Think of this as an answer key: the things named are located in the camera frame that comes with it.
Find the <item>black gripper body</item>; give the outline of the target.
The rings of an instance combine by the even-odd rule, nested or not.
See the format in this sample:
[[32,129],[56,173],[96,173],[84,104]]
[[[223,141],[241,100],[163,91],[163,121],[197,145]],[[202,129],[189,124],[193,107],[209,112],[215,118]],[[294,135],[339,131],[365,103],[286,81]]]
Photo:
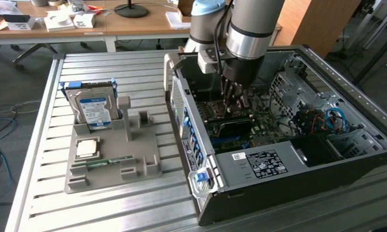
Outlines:
[[225,61],[223,77],[243,87],[250,87],[257,79],[265,57],[258,59],[231,58]]

